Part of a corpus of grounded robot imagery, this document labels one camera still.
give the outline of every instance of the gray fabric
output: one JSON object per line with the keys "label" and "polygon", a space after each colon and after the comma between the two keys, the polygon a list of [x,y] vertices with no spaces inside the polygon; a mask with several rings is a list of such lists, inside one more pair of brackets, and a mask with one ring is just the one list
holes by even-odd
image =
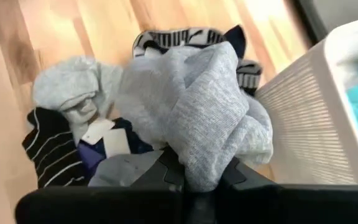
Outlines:
{"label": "gray fabric", "polygon": [[61,111],[77,144],[97,112],[104,118],[108,115],[121,75],[121,67],[103,65],[91,57],[72,57],[37,77],[35,105]]}
{"label": "gray fabric", "polygon": [[358,1],[355,0],[312,0],[318,18],[323,22],[327,32],[358,20]]}
{"label": "gray fabric", "polygon": [[235,155],[253,164],[272,156],[269,116],[240,91],[237,63],[228,42],[174,47],[135,58],[122,75],[115,107],[143,141],[172,147],[192,191],[214,190]]}
{"label": "gray fabric", "polygon": [[90,187],[128,187],[161,156],[156,150],[145,154],[123,154],[102,161],[89,182]]}

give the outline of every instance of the black object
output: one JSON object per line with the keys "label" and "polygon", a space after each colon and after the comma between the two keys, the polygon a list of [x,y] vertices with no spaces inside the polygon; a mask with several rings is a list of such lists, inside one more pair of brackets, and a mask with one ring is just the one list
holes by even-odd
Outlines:
{"label": "black object", "polygon": [[236,25],[224,34],[226,40],[233,46],[238,58],[244,58],[247,39],[240,25]]}
{"label": "black object", "polygon": [[313,1],[293,0],[293,5],[298,12],[311,44],[316,45],[322,41],[328,35],[328,30],[318,15]]}
{"label": "black object", "polygon": [[153,151],[153,147],[143,142],[138,135],[132,130],[132,123],[124,118],[116,118],[113,120],[115,125],[113,129],[124,128],[127,135],[129,149],[131,154],[143,154]]}
{"label": "black object", "polygon": [[358,223],[358,185],[279,185],[234,158],[213,192],[185,191],[169,147],[131,187],[36,190],[16,207],[33,223]]}

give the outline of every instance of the purple fabric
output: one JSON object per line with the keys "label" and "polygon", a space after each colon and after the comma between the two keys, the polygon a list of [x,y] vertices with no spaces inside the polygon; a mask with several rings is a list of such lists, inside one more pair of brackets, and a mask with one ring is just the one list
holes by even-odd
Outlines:
{"label": "purple fabric", "polygon": [[93,176],[96,172],[96,168],[98,168],[99,163],[103,161],[106,156],[99,154],[94,149],[92,149],[92,147],[87,146],[81,141],[78,144],[77,150],[80,153],[83,164],[89,171],[89,175]]}

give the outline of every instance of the white laundry basket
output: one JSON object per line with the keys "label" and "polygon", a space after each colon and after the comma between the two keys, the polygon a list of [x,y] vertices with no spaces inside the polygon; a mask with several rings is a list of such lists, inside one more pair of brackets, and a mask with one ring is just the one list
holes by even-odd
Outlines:
{"label": "white laundry basket", "polygon": [[275,181],[358,184],[358,21],[333,30],[256,93],[273,124]]}

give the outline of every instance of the gray sock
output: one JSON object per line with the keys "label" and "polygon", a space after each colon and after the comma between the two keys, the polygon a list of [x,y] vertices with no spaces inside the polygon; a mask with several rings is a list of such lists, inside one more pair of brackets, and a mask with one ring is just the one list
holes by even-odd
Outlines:
{"label": "gray sock", "polygon": [[62,112],[77,144],[96,113],[108,115],[121,75],[119,66],[103,65],[87,56],[72,57],[37,77],[35,105]]}
{"label": "gray sock", "polygon": [[214,190],[234,156],[254,164],[272,156],[269,116],[239,89],[237,63],[228,42],[174,47],[135,58],[122,75],[116,108],[143,141],[172,147],[192,191]]}

